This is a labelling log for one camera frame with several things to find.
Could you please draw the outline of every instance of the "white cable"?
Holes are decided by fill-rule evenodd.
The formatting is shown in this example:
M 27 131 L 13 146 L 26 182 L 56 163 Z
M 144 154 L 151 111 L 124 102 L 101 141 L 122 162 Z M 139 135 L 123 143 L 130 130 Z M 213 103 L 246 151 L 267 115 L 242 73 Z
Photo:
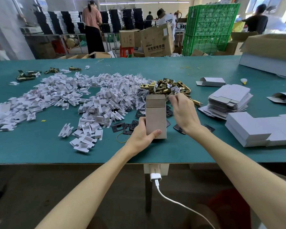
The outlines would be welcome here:
M 156 184 L 156 187 L 157 187 L 157 189 L 158 189 L 158 192 L 161 194 L 162 197 L 164 197 L 165 199 L 167 199 L 167 200 L 169 200 L 169 201 L 171 201 L 171 202 L 173 202 L 173 203 L 176 203 L 176 204 L 178 204 L 178 205 L 180 205 L 180 206 L 183 206 L 183 207 L 187 208 L 188 210 L 191 210 L 192 212 L 194 212 L 194 213 L 200 215 L 202 218 L 204 218 L 204 219 L 213 227 L 213 229 L 216 229 L 216 228 L 210 223 L 210 221 L 209 221 L 205 216 L 203 216 L 202 214 L 198 213 L 197 211 L 192 210 L 191 208 L 188 208 L 187 206 L 185 206 L 185 205 L 183 205 L 183 204 L 181 204 L 181 203 L 179 203 L 179 202 L 176 202 L 176 201 L 174 201 L 174 200 L 169 199 L 168 197 L 165 197 L 165 196 L 160 192 L 158 179 L 155 180 L 155 184 Z
M 281 78 L 286 78 L 286 76 L 282 76 L 282 75 L 278 75 L 276 74 L 278 77 L 281 77 Z

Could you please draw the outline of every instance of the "yellow rubber band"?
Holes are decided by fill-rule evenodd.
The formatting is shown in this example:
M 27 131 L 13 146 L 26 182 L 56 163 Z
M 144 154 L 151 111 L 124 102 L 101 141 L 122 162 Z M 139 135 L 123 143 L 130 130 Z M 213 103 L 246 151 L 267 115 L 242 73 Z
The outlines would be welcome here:
M 119 142 L 119 143 L 126 143 L 128 141 L 128 139 L 129 139 L 129 137 L 130 137 L 129 134 L 128 134 L 128 139 L 126 141 L 124 141 L 124 142 L 120 142 L 120 141 L 118 141 L 118 136 L 119 135 L 117 135 L 117 137 L 116 137 L 116 141 Z

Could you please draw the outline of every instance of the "factory floor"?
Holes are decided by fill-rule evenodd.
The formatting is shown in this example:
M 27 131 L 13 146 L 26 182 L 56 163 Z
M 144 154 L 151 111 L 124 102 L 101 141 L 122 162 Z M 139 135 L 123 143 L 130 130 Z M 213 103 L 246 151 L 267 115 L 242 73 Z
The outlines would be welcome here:
M 77 184 L 99 165 L 1 166 L 7 190 L 0 199 L 0 229 L 33 229 Z M 188 207 L 205 203 L 232 187 L 216 164 L 171 164 L 161 192 Z M 145 212 L 143 165 L 125 165 L 105 195 L 96 216 L 108 229 L 179 228 L 189 211 L 165 200 L 153 186 L 152 213 Z
M 107 50 L 106 42 L 103 42 L 103 45 L 104 45 L 104 48 L 105 48 L 105 52 L 108 52 L 108 51 L 112 50 L 116 54 L 116 56 L 118 58 L 120 57 L 120 50 L 118 49 L 118 48 L 120 48 L 120 42 L 119 41 L 118 41 L 118 45 L 117 45 L 117 49 L 118 50 L 116 50 L 116 52 L 113 49 L 115 47 L 113 42 L 108 43 L 108 50 Z M 143 49 L 139 48 L 138 50 L 135 50 L 135 52 L 143 53 Z M 85 53 L 88 53 L 88 47 L 84 46 L 84 47 L 82 47 L 82 49 L 80 49 L 80 47 L 74 47 L 74 48 L 69 50 L 69 53 L 70 54 L 85 54 Z

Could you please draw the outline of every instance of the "workbench table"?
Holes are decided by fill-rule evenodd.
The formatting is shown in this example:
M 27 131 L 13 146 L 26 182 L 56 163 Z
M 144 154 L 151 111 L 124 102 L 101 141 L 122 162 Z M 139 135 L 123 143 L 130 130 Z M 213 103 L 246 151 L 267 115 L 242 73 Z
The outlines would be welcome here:
M 0 103 L 11 97 L 22 96 L 40 80 L 50 75 L 42 74 L 35 80 L 25 81 L 17 86 L 9 85 L 15 81 L 19 69 L 23 71 L 46 71 L 50 67 L 68 69 L 69 66 L 82 68 L 81 73 L 98 76 L 100 73 L 137 74 L 141 73 L 146 79 L 159 80 L 171 78 L 181 80 L 191 88 L 193 99 L 206 105 L 208 96 L 217 87 L 196 86 L 201 77 L 222 77 L 227 84 L 241 84 L 241 78 L 247 78 L 247 87 L 251 88 L 253 97 L 248 104 L 248 113 L 253 117 L 273 117 L 286 114 L 286 105 L 278 105 L 269 101 L 266 96 L 276 92 L 286 92 L 286 79 L 274 74 L 262 72 L 238 65 L 240 56 L 202 56 L 202 57 L 160 57 L 160 58 L 118 58 L 104 59 L 96 63 L 97 59 L 51 59 L 29 61 L 0 62 Z M 100 88 L 90 88 L 94 95 Z M 118 133 L 111 128 L 104 128 L 103 140 L 96 142 L 90 152 L 77 152 L 69 144 L 75 137 L 58 137 L 65 123 L 78 125 L 78 106 L 69 106 L 62 111 L 61 107 L 52 106 L 36 114 L 36 120 L 23 121 L 14 131 L 0 132 L 0 164 L 19 163 L 105 163 L 123 144 L 117 142 Z M 135 112 L 125 116 L 125 122 L 131 123 L 135 119 Z M 234 136 L 224 126 L 225 120 L 210 118 L 200 111 L 198 116 L 202 124 L 215 128 L 214 134 L 241 151 L 256 162 L 286 162 L 286 146 L 243 148 Z M 173 129 L 176 124 L 174 117 L 168 118 L 171 125 L 167 128 L 167 139 L 153 143 L 146 150 L 132 158 L 129 163 L 202 163 L 214 162 L 211 156 L 197 142 L 187 135 Z M 120 135 L 119 140 L 127 139 L 127 135 Z

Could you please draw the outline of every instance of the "ponytail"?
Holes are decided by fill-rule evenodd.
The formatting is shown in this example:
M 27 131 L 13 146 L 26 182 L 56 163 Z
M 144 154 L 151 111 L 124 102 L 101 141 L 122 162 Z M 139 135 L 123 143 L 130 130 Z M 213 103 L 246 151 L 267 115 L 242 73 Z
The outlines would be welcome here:
M 90 1 L 88 2 L 88 9 L 89 9 L 89 12 L 91 12 L 91 5 L 95 5 L 95 1 L 90 0 Z

